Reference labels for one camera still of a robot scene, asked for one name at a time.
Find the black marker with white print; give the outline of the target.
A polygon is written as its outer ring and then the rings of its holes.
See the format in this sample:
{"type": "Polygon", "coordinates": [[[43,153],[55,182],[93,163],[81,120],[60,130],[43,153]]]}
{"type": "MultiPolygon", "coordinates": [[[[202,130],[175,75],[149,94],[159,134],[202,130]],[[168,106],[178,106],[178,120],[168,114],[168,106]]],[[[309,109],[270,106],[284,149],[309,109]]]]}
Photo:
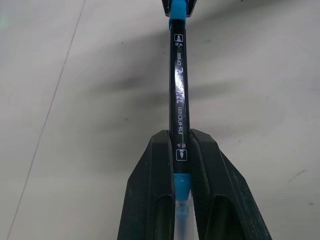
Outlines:
{"type": "Polygon", "coordinates": [[[170,23],[169,68],[169,134],[172,147],[175,190],[175,240],[190,240],[191,173],[189,160],[190,113],[186,24],[183,20],[170,23]]]}

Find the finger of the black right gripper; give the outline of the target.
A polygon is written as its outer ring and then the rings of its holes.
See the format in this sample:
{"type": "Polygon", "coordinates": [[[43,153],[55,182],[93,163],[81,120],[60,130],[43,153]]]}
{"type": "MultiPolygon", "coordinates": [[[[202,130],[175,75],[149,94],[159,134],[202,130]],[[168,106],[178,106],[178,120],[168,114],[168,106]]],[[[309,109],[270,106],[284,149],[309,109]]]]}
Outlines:
{"type": "Polygon", "coordinates": [[[197,0],[185,0],[186,3],[186,17],[191,17],[197,3],[197,0]]]}
{"type": "Polygon", "coordinates": [[[171,4],[172,0],[161,0],[162,6],[164,9],[164,14],[169,17],[170,16],[170,11],[171,11],[171,4]]]}

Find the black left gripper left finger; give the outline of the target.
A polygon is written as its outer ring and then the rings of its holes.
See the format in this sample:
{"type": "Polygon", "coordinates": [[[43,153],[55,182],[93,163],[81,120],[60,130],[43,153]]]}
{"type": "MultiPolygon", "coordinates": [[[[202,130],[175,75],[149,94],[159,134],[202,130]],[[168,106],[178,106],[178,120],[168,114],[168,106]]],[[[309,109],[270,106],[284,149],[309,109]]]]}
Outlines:
{"type": "Polygon", "coordinates": [[[117,240],[174,240],[175,206],[171,140],[161,130],[128,178],[117,240]]]}

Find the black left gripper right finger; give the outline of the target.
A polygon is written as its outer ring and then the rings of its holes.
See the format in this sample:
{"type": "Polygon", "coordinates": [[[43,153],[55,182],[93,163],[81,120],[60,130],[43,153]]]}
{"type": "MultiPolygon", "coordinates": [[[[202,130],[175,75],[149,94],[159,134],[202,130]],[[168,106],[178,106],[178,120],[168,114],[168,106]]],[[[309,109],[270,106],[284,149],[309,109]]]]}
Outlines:
{"type": "Polygon", "coordinates": [[[199,240],[272,240],[245,178],[217,142],[192,129],[189,149],[199,240]]]}

